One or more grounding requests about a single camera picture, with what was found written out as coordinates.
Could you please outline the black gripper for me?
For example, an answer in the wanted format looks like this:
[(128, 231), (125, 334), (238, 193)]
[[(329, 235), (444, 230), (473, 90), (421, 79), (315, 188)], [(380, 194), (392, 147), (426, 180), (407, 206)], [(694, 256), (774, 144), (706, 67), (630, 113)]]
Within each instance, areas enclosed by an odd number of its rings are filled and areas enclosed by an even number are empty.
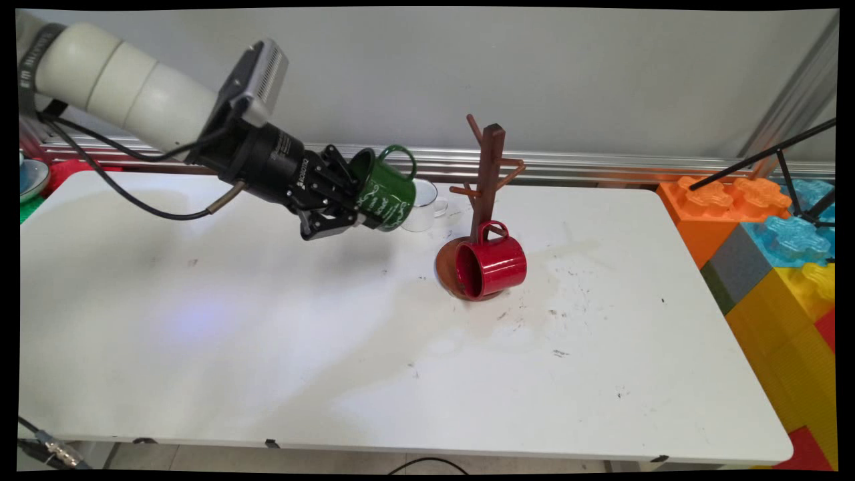
[(190, 162), (213, 170), (229, 184), (281, 204), (300, 219), (304, 241), (342, 234), (365, 222), (358, 210), (342, 206), (342, 193), (355, 202), (360, 180), (334, 145), (308, 150), (302, 141), (265, 123), (255, 127), (239, 118), (217, 118), (190, 151)]

